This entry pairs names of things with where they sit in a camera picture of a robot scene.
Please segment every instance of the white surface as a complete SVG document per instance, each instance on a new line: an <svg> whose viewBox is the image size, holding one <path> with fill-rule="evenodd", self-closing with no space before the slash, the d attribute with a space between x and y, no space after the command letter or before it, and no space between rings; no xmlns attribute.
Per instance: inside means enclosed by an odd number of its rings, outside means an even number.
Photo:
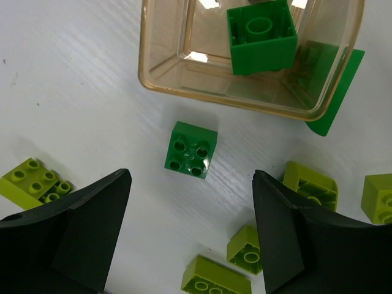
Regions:
<svg viewBox="0 0 392 294"><path fill-rule="evenodd" d="M197 254L226 264L226 244L254 220L256 168L279 176L294 159L322 170L339 185L338 211L367 221L364 176L392 172L391 1L366 4L356 46L366 55L326 138L300 121L143 89L140 10L140 0L0 1L0 174L28 157L77 187L131 170L111 292L181 293ZM219 131L204 181L163 168L177 120ZM0 217L19 210L0 197ZM262 280L252 277L254 293Z"/></svg>

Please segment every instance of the rectangular lime green brick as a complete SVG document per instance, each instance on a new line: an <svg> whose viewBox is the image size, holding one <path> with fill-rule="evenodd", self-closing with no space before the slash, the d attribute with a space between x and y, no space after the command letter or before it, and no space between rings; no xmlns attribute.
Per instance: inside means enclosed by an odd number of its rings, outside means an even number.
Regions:
<svg viewBox="0 0 392 294"><path fill-rule="evenodd" d="M286 166L283 184L319 205L336 211L338 190L335 180L290 161Z"/></svg>
<svg viewBox="0 0 392 294"><path fill-rule="evenodd" d="M165 168L205 179L218 133L178 121L171 132Z"/></svg>
<svg viewBox="0 0 392 294"><path fill-rule="evenodd" d="M227 11L234 75L293 67L298 36L286 0Z"/></svg>
<svg viewBox="0 0 392 294"><path fill-rule="evenodd" d="M227 261L252 274L263 270L260 257L257 229L250 225L244 226L227 244Z"/></svg>
<svg viewBox="0 0 392 294"><path fill-rule="evenodd" d="M71 190L70 183L32 158L0 179L0 194L25 210L52 202Z"/></svg>
<svg viewBox="0 0 392 294"><path fill-rule="evenodd" d="M365 177L361 208L373 224L392 224L392 174Z"/></svg>
<svg viewBox="0 0 392 294"><path fill-rule="evenodd" d="M251 294L246 277L198 256L183 275L181 290L190 294Z"/></svg>

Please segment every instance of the lime green block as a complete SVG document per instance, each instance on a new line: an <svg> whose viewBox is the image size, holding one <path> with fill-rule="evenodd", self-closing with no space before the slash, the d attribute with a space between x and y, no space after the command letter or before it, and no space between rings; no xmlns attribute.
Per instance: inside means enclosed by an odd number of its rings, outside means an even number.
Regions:
<svg viewBox="0 0 392 294"><path fill-rule="evenodd" d="M190 294L251 294L251 282L228 268L198 256L184 272L181 290Z"/></svg>
<svg viewBox="0 0 392 294"><path fill-rule="evenodd" d="M244 226L227 244L227 261L252 273L263 270L257 229Z"/></svg>
<svg viewBox="0 0 392 294"><path fill-rule="evenodd" d="M361 208L373 224L392 224L392 174L365 177Z"/></svg>
<svg viewBox="0 0 392 294"><path fill-rule="evenodd" d="M335 180L297 162L289 161L283 184L317 204L336 211L338 191Z"/></svg>
<svg viewBox="0 0 392 294"><path fill-rule="evenodd" d="M69 183L32 158L0 179L0 194L25 210L52 202L71 190Z"/></svg>

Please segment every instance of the amber plastic bin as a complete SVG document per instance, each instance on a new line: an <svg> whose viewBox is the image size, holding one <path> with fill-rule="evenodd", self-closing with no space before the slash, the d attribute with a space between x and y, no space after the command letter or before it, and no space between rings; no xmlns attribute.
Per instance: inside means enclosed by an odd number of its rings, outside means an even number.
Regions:
<svg viewBox="0 0 392 294"><path fill-rule="evenodd" d="M227 10L250 5L248 0L143 0L140 82L197 100L304 121L320 118L351 56L364 0L288 3L298 33L294 67L234 76Z"/></svg>

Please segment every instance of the building block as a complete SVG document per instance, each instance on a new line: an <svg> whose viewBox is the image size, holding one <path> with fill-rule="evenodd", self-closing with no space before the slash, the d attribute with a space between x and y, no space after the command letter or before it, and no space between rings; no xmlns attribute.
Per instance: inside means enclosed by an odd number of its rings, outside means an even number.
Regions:
<svg viewBox="0 0 392 294"><path fill-rule="evenodd" d="M181 290L190 294L252 293L249 279L201 256L185 270Z"/></svg>
<svg viewBox="0 0 392 294"><path fill-rule="evenodd" d="M290 161L286 166L283 184L317 204L336 211L338 190L335 180Z"/></svg>
<svg viewBox="0 0 392 294"><path fill-rule="evenodd" d="M71 190L70 183L32 158L0 179L0 194L25 210L52 202Z"/></svg>
<svg viewBox="0 0 392 294"><path fill-rule="evenodd" d="M365 177L361 208L373 224L392 224L392 174Z"/></svg>
<svg viewBox="0 0 392 294"><path fill-rule="evenodd" d="M218 133L178 121L171 132L165 168L205 179Z"/></svg>
<svg viewBox="0 0 392 294"><path fill-rule="evenodd" d="M227 10L234 75L294 65L298 36L286 0Z"/></svg>
<svg viewBox="0 0 392 294"><path fill-rule="evenodd" d="M240 268L258 274L263 270L257 229L244 226L227 244L227 261Z"/></svg>

